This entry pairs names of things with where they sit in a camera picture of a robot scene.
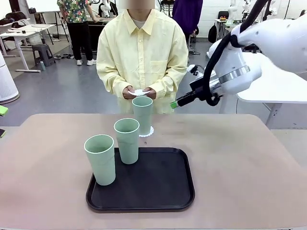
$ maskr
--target black stool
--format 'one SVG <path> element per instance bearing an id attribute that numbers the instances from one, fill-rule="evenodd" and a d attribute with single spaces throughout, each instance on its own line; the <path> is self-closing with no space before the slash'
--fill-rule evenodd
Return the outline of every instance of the black stool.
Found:
<path id="1" fill-rule="evenodd" d="M 44 62 L 45 66 L 51 66 L 53 62 L 56 63 L 53 58 L 53 54 L 47 44 L 34 45 L 32 46 L 32 50 L 36 65 L 41 61 Z M 39 57 L 35 56 L 35 51 L 38 51 Z"/>

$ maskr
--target white coaster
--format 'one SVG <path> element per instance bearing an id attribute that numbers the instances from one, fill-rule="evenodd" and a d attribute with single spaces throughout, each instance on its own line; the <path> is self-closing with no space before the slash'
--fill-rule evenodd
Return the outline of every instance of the white coaster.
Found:
<path id="1" fill-rule="evenodd" d="M 130 94 L 134 95 L 134 96 L 143 96 L 147 93 L 149 93 L 150 91 L 147 92 L 143 92 L 143 90 L 135 90 L 134 92 L 130 92 L 128 91 Z"/>
<path id="2" fill-rule="evenodd" d="M 146 138 L 146 137 L 151 136 L 153 133 L 154 133 L 154 127 L 150 126 L 150 133 L 147 135 L 139 135 L 139 137 Z"/>

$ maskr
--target green cup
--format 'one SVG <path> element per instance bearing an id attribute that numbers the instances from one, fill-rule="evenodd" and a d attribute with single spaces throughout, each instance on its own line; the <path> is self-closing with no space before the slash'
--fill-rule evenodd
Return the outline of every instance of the green cup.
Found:
<path id="1" fill-rule="evenodd" d="M 140 135 L 148 135 L 152 125 L 153 100 L 136 97 L 132 100 L 134 118 L 140 123 Z"/>
<path id="2" fill-rule="evenodd" d="M 140 124 L 132 118 L 124 118 L 114 124 L 121 161 L 133 164 L 139 158 Z"/>
<path id="3" fill-rule="evenodd" d="M 115 180 L 114 140 L 108 135 L 89 138 L 84 149 L 99 185 L 109 185 Z"/>

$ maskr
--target shirt collar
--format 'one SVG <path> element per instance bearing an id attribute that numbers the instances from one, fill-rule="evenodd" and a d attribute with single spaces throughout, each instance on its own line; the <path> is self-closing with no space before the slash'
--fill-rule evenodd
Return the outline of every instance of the shirt collar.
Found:
<path id="1" fill-rule="evenodd" d="M 128 32 L 131 35 L 132 32 L 137 28 L 133 20 L 131 19 L 128 10 L 124 11 L 124 18 L 127 24 Z M 152 35 L 153 30 L 153 24 L 155 20 L 155 10 L 151 10 L 150 14 L 148 15 L 148 18 L 144 24 L 144 26 L 141 28 L 143 29 L 148 35 Z"/>

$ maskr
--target person in floral shirt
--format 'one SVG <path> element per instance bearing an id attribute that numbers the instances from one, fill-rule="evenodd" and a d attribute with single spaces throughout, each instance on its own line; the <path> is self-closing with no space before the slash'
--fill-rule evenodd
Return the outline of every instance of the person in floral shirt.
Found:
<path id="1" fill-rule="evenodd" d="M 98 20 L 92 11 L 92 0 L 58 0 L 58 6 L 71 36 L 73 55 L 77 66 L 82 65 L 81 47 L 84 47 L 87 65 L 96 64 L 93 59 L 90 29 L 87 22 L 85 9 L 89 12 L 94 22 Z"/>

